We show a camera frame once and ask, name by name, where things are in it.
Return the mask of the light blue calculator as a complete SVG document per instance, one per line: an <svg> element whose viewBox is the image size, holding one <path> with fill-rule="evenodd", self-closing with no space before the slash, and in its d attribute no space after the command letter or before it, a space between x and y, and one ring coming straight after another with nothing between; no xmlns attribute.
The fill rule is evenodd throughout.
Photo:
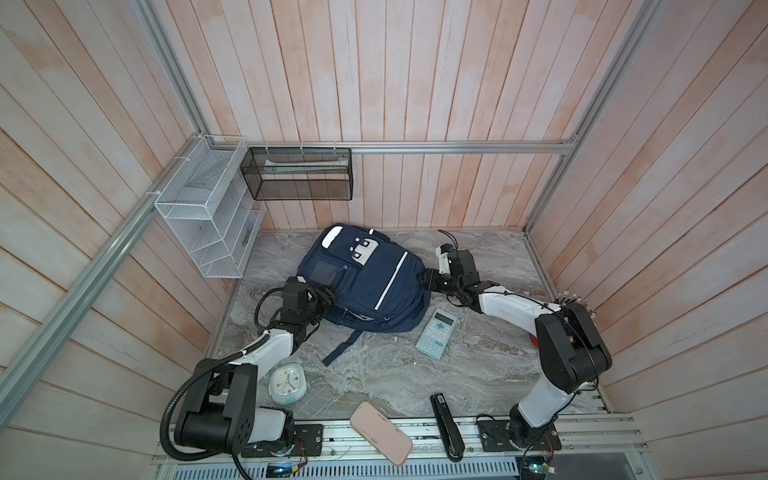
<svg viewBox="0 0 768 480"><path fill-rule="evenodd" d="M436 308L416 342L416 350L433 360L440 360L458 323L457 316Z"/></svg>

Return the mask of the navy blue backpack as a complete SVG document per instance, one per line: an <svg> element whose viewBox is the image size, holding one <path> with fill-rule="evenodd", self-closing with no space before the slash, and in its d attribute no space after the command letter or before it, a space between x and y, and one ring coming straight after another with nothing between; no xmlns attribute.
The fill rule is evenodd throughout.
<svg viewBox="0 0 768 480"><path fill-rule="evenodd" d="M374 229L336 223L326 228L302 259L297 274L334 293L324 319L352 330L322 363L334 362L365 332L405 333L429 307L422 259Z"/></svg>

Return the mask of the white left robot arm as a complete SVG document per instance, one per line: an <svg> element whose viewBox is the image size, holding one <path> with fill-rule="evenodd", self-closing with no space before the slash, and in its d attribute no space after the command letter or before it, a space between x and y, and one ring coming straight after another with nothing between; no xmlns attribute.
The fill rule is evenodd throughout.
<svg viewBox="0 0 768 480"><path fill-rule="evenodd" d="M237 455L258 440L283 437L287 414L256 405L259 379L291 356L335 302L325 286L312 286L290 277L279 293L282 306L272 315L262 335L222 358L201 360L172 396L160 422L160 443L170 457L196 461L216 454Z"/></svg>

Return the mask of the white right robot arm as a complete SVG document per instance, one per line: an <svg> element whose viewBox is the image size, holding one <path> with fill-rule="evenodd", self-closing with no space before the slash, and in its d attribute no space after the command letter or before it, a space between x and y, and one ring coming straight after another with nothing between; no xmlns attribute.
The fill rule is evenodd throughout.
<svg viewBox="0 0 768 480"><path fill-rule="evenodd" d="M612 357L593 320L578 298L544 302L482 280L467 249L436 248L439 267L428 269L423 283L460 307L497 317L536 339L542 374L532 390L510 411L510 430L542 430L564 410L577 392L597 385L612 367Z"/></svg>

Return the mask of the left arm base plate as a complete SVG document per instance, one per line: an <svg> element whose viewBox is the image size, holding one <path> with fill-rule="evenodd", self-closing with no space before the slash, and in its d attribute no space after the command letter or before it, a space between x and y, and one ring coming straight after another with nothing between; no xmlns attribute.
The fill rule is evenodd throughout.
<svg viewBox="0 0 768 480"><path fill-rule="evenodd" d="M297 424L285 438L273 442L259 442L253 448L256 457L319 456L323 446L324 426L321 423Z"/></svg>

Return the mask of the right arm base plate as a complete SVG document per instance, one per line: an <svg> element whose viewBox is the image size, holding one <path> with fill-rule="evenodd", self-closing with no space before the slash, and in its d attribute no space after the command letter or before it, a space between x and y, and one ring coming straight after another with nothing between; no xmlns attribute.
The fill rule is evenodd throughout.
<svg viewBox="0 0 768 480"><path fill-rule="evenodd" d="M525 421L479 416L475 422L484 452L559 451L562 443L553 424L531 428Z"/></svg>

